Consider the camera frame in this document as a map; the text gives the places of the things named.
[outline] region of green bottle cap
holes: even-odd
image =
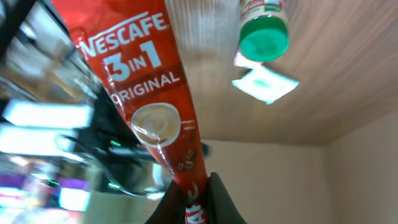
[[[259,16],[243,25],[239,38],[241,53],[255,62],[270,62],[289,47],[289,29],[279,17]]]

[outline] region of jar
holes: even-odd
[[[241,0],[239,49],[249,60],[270,62],[289,47],[284,0]]]

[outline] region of wooden surface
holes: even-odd
[[[289,1],[291,45],[268,66],[300,85],[272,105],[231,84],[238,4],[167,0],[203,139],[324,144],[397,109],[397,0]]]

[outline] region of coffee cup image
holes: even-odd
[[[180,134],[180,114],[169,103],[151,103],[140,107],[133,114],[131,128],[138,140],[146,146],[165,147],[172,144]]]

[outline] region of nescafe 3 in 1 packet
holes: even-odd
[[[167,166],[205,223],[207,182],[187,79],[162,0],[53,0],[70,37],[142,145]]]

